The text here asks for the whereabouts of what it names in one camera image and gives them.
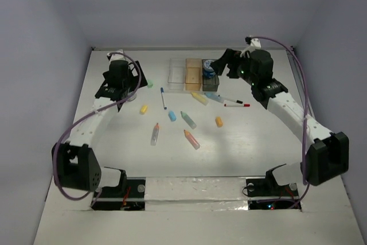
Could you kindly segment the green highlighter cap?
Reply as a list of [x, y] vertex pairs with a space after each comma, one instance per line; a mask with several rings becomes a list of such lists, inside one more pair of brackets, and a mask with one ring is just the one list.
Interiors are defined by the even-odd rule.
[[153, 82], [151, 80], [147, 80], [147, 87], [148, 88], [152, 88], [153, 87]]

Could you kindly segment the black capped white pen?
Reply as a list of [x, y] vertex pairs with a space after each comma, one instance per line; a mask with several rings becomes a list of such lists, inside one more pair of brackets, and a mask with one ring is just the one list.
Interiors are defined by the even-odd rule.
[[237, 103], [237, 104], [243, 104], [243, 101], [241, 101], [241, 100], [231, 99], [231, 98], [223, 96], [223, 95], [219, 95], [219, 97], [226, 100], [226, 101], [229, 101], [229, 102], [233, 102], [233, 103]]

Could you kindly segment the blue highlighter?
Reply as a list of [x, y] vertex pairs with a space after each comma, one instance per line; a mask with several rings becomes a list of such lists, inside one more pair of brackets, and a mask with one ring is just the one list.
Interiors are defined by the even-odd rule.
[[224, 103], [224, 99], [219, 95], [213, 94], [211, 92], [206, 92], [206, 93], [204, 93], [204, 95], [208, 99], [214, 100], [214, 101], [219, 102], [219, 103]]

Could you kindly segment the red capped white pen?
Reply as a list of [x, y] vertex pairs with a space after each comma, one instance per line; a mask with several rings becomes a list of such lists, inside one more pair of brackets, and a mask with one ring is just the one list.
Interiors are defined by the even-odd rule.
[[250, 104], [224, 104], [224, 107], [250, 107]]

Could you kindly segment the blue capped white pen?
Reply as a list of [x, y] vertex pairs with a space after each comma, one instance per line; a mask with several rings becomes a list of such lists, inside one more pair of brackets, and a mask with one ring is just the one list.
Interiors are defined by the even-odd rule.
[[164, 98], [164, 89], [163, 89], [163, 87], [160, 88], [160, 93], [161, 93], [163, 109], [167, 110], [167, 105], [166, 105], [165, 98]]

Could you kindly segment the blue highlighter cap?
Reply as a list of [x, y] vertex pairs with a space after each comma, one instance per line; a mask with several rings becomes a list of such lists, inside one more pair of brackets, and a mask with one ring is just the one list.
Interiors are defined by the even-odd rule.
[[169, 119], [170, 119], [171, 122], [175, 122], [176, 119], [177, 119], [176, 115], [173, 111], [169, 111], [168, 116], [169, 116]]

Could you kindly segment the green highlighter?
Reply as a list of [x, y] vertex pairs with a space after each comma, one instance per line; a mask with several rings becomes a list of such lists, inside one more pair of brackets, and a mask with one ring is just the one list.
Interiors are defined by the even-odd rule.
[[187, 113], [181, 111], [181, 117], [189, 125], [191, 129], [195, 129], [197, 127], [196, 123]]

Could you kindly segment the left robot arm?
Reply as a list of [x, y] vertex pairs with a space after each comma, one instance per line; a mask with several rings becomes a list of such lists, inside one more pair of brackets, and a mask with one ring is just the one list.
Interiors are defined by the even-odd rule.
[[61, 192], [66, 188], [95, 191], [101, 180], [101, 167], [93, 148], [123, 104], [147, 86], [140, 63], [115, 52], [109, 60], [104, 81], [95, 93], [90, 112], [62, 134], [52, 149], [53, 177]]

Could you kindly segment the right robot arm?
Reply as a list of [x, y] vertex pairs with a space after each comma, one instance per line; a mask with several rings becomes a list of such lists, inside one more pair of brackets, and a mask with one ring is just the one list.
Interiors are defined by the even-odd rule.
[[273, 175], [264, 180], [265, 190], [276, 195], [286, 184], [300, 182], [318, 186], [346, 173], [348, 137], [343, 132], [332, 132], [309, 115], [273, 77], [273, 65], [270, 53], [261, 49], [245, 52], [227, 49], [210, 65], [217, 75], [228, 68], [229, 78], [246, 81], [255, 100], [280, 119], [302, 144], [301, 161], [275, 168]]

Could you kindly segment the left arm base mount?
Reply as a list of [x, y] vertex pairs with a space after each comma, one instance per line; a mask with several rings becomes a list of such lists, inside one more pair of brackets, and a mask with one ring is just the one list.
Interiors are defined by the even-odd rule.
[[94, 211], [144, 211], [145, 189], [145, 177], [127, 177], [125, 170], [119, 170], [118, 184], [94, 192], [91, 208]]

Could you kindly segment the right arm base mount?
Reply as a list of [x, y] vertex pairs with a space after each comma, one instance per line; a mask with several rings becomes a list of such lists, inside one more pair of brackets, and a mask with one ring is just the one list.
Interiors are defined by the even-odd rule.
[[291, 190], [289, 184], [279, 185], [276, 182], [273, 172], [277, 168], [280, 168], [280, 165], [266, 171], [264, 177], [246, 179], [242, 194], [248, 198], [250, 210], [302, 209], [298, 202], [297, 186], [295, 190]]

